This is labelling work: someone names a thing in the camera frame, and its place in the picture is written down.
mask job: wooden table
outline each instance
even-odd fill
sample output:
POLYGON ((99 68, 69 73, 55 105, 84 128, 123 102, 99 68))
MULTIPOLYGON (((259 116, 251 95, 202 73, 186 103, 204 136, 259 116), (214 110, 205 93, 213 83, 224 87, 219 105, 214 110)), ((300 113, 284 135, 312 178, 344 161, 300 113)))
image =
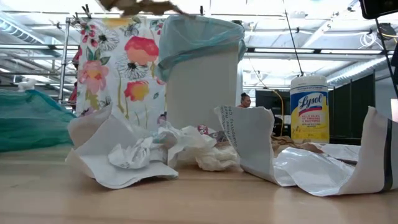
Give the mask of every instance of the wooden table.
POLYGON ((0 154, 0 223, 398 223, 398 192, 313 197, 240 172, 180 170, 108 190, 63 163, 69 148, 0 154))

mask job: teal trash bag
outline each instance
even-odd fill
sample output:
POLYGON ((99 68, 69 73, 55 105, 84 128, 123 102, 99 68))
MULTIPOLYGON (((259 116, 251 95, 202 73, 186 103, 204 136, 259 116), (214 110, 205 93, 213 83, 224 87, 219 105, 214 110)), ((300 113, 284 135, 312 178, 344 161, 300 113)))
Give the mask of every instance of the teal trash bag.
POLYGON ((76 116, 36 90, 0 90, 0 152, 72 144, 67 126, 76 116))
POLYGON ((237 45, 239 61, 246 52, 243 26, 220 19, 169 16, 159 40, 155 74, 167 82, 173 67, 183 61, 211 55, 237 45))

